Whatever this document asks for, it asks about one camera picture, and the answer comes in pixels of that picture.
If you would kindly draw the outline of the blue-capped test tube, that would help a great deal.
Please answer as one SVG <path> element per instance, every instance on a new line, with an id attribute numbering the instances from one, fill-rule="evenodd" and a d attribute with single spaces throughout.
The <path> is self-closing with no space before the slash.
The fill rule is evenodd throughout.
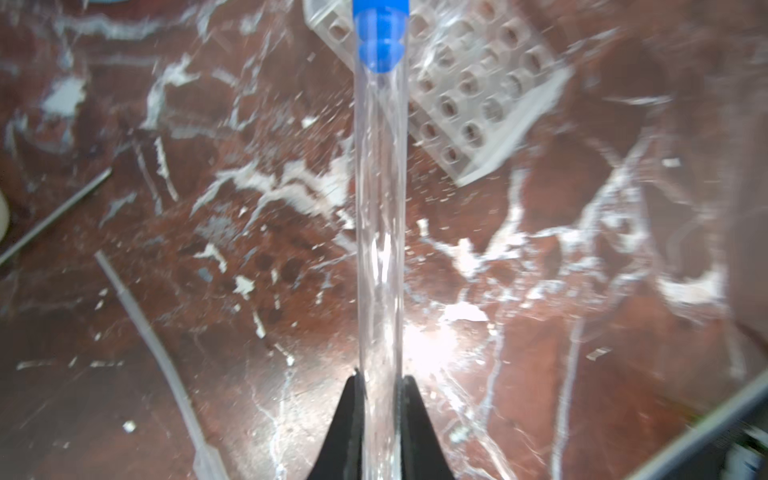
<path id="1" fill-rule="evenodd" d="M 356 1 L 354 137 L 362 476 L 402 478 L 406 1 Z"/>

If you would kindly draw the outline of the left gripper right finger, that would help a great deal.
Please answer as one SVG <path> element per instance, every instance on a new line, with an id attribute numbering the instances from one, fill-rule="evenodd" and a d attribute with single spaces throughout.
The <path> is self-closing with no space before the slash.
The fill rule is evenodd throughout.
<path id="1" fill-rule="evenodd" d="M 405 480 L 455 480 L 413 376 L 402 379 L 401 464 Z"/>

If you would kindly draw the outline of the clear test tube rack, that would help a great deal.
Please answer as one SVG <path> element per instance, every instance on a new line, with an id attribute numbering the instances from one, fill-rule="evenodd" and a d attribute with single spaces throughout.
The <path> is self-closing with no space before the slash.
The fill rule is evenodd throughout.
<path id="1" fill-rule="evenodd" d="M 406 54 L 361 53 L 350 1 L 306 1 L 307 26 L 355 75 L 355 143 L 385 164 L 412 138 L 458 186 L 497 170 L 572 70 L 509 1 L 411 1 Z"/>

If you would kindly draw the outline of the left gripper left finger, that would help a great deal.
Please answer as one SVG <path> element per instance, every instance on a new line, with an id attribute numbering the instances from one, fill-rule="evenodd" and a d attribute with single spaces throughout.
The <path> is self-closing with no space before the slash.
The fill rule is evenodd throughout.
<path id="1" fill-rule="evenodd" d="M 363 380 L 356 371 L 345 383 L 307 480 L 360 480 L 362 441 Z"/>

